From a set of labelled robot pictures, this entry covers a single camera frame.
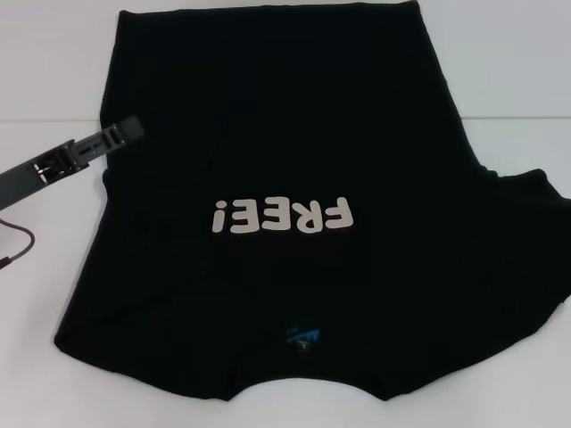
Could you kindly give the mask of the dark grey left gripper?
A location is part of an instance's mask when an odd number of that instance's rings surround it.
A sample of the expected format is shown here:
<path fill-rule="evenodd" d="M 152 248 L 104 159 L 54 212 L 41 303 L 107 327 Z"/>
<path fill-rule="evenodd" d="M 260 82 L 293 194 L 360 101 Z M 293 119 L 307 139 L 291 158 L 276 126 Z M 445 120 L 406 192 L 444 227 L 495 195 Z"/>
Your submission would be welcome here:
<path fill-rule="evenodd" d="M 70 140 L 0 174 L 0 211 L 85 169 L 79 157 L 101 157 L 145 136 L 137 116 L 103 128 L 76 142 Z"/>

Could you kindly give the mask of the black shirt with FREE print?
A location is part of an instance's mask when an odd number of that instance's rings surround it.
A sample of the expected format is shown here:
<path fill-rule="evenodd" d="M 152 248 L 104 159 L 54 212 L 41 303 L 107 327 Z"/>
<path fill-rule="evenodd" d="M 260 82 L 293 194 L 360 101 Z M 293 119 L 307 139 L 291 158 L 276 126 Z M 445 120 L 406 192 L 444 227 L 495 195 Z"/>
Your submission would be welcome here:
<path fill-rule="evenodd" d="M 130 115 L 54 337 L 84 363 L 388 400 L 571 297 L 571 201 L 478 161 L 415 2 L 122 12 L 100 120 Z"/>

